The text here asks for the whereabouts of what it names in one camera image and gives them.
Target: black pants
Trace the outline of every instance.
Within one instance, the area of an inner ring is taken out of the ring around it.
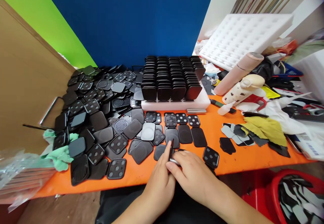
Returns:
[[[154,223],[225,223],[207,207],[190,198],[176,183],[173,200],[168,209]],[[143,193],[145,185],[102,191],[96,224],[109,224]]]

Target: wooden floor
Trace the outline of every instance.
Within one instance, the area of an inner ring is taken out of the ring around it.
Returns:
[[[281,169],[292,168],[307,172],[324,181],[324,163],[316,162],[303,165],[292,165],[272,168],[278,172]],[[220,180],[231,187],[237,194],[240,188],[240,174],[220,176]],[[95,222],[99,208],[100,192],[64,195],[59,198],[47,197],[30,201],[18,224],[91,224]]]

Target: pink cylinder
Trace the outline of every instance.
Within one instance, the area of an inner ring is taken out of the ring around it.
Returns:
[[[263,60],[264,57],[261,54],[255,52],[247,53],[215,87],[214,92],[219,96],[223,96]]]

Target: person's left hand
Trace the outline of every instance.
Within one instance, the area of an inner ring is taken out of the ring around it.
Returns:
[[[174,176],[168,173],[165,165],[169,161],[170,147],[171,141],[168,142],[164,153],[155,165],[141,195],[143,201],[149,203],[150,210],[156,213],[156,217],[159,217],[167,209],[174,195],[176,181]]]

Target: person's right hand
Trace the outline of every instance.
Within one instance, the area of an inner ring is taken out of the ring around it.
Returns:
[[[166,167],[176,178],[182,189],[195,201],[210,208],[212,201],[217,198],[220,182],[206,166],[206,164],[194,153],[189,151],[177,151],[173,158],[180,163],[181,169],[173,162],[167,162]]]

